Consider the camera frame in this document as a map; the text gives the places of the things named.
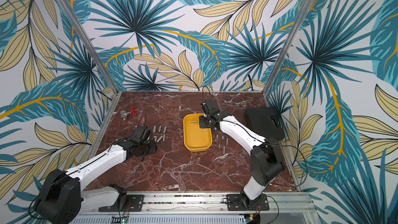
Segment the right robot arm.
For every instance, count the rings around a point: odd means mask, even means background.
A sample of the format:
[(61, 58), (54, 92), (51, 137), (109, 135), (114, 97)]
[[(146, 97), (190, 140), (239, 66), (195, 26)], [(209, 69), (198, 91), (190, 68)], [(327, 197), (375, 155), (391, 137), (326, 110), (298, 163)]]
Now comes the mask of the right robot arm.
[(201, 103), (204, 116), (202, 129), (221, 131), (233, 138), (250, 155), (251, 178), (241, 191), (242, 198), (255, 201), (286, 168), (279, 142), (265, 138), (240, 123), (225, 110), (219, 110), (213, 100)]

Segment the yellow plastic storage box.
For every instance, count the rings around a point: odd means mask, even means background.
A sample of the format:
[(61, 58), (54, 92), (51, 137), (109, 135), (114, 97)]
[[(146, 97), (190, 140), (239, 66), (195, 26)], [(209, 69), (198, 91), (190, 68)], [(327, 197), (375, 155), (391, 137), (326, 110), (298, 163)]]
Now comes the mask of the yellow plastic storage box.
[(184, 145), (190, 152), (206, 151), (212, 145), (210, 129), (201, 129), (199, 117), (204, 114), (188, 114), (183, 119), (183, 140)]

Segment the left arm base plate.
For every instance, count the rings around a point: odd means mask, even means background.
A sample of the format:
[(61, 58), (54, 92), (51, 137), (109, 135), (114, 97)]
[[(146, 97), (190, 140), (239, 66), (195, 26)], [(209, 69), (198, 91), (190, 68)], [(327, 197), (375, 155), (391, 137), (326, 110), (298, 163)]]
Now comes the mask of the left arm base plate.
[(99, 212), (141, 212), (144, 195), (123, 195), (112, 206), (100, 207)]

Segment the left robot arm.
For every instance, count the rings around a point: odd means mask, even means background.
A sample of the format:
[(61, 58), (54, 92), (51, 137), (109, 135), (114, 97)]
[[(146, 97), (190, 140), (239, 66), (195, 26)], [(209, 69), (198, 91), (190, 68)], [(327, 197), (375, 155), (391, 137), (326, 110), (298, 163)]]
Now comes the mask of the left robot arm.
[(145, 158), (157, 152), (156, 142), (146, 126), (136, 126), (133, 134), (116, 140), (108, 149), (65, 171), (51, 171), (29, 206), (28, 214), (52, 224), (69, 224), (79, 214), (96, 209), (121, 213), (129, 207), (127, 192), (117, 185), (98, 190), (85, 188), (99, 176), (132, 157)]

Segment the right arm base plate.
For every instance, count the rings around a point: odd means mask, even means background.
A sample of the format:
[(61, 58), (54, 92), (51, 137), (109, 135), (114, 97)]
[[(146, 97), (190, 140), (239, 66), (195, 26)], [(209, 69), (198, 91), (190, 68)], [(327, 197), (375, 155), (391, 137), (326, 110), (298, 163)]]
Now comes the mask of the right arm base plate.
[(254, 200), (244, 194), (227, 194), (226, 204), (228, 211), (269, 211), (268, 199), (264, 194)]

